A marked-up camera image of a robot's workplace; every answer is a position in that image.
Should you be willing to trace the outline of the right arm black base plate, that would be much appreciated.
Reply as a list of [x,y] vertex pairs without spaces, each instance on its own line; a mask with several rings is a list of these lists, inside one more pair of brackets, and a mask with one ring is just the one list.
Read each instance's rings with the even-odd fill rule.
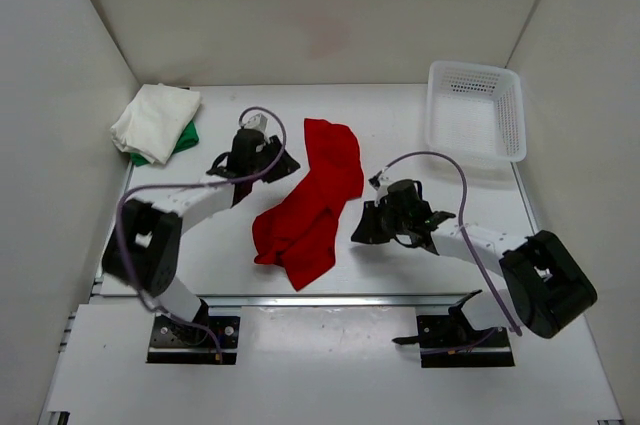
[[475,331],[449,315],[418,315],[414,335],[395,337],[398,347],[417,346],[422,368],[514,367],[510,341],[502,328]]

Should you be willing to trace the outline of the red t shirt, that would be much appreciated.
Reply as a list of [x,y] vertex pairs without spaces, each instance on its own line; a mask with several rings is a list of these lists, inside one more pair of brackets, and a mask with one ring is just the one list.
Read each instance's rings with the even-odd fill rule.
[[304,139],[308,173],[252,225],[254,262],[283,268],[296,291],[335,265],[340,216],[364,189],[360,145],[348,126],[307,118]]

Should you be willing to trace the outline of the white t shirt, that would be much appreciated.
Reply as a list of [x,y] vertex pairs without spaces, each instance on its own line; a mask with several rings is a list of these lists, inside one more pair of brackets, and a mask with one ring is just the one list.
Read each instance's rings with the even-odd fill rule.
[[111,126],[111,140],[120,152],[165,165],[201,103],[199,92],[145,84]]

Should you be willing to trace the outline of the white plastic basket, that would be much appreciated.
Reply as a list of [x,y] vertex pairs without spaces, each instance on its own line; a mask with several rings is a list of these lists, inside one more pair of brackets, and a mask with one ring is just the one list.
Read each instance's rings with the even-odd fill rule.
[[425,112],[424,138],[434,151],[510,163],[526,157],[521,80],[509,69],[433,62]]

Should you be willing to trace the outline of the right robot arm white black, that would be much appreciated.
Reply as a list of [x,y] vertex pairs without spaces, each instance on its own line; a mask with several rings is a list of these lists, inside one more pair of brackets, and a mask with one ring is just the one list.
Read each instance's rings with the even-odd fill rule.
[[450,306],[449,332],[458,343],[470,345],[487,330],[512,327],[550,339],[596,303],[594,285],[554,233],[524,237],[464,224],[451,212],[432,210],[417,180],[376,175],[370,183],[376,197],[364,203],[353,242],[394,241],[504,280],[502,289],[476,290]]

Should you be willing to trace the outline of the green t shirt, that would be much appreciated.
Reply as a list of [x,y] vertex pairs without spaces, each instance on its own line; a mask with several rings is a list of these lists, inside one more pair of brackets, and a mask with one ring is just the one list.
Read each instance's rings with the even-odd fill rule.
[[[182,131],[169,157],[195,147],[199,143],[199,141],[200,138],[195,123],[194,121],[190,121]],[[131,163],[136,167],[149,164],[149,161],[145,157],[137,153],[131,153],[130,159]]]

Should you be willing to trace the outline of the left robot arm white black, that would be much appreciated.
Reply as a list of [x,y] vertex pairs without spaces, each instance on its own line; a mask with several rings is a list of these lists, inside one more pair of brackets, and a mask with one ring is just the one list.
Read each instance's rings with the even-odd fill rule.
[[300,164],[286,151],[287,136],[267,136],[243,126],[231,150],[214,160],[200,181],[151,184],[130,189],[118,202],[101,267],[133,288],[148,311],[175,323],[188,345],[206,340],[208,306],[177,277],[179,248],[186,232],[246,198],[257,181],[272,183]]

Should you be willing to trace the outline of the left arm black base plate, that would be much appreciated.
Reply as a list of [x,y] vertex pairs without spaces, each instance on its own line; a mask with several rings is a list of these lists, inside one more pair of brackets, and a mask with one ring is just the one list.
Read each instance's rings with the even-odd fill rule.
[[198,328],[180,325],[163,315],[154,317],[147,362],[172,365],[235,365],[241,318],[233,315],[210,315],[207,327],[216,336]]

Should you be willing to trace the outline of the aluminium rail front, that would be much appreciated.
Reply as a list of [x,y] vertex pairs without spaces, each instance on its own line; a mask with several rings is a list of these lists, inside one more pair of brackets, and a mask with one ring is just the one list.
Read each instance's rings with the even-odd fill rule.
[[346,308],[448,307],[463,294],[355,294],[355,295],[210,295],[203,300],[216,308]]

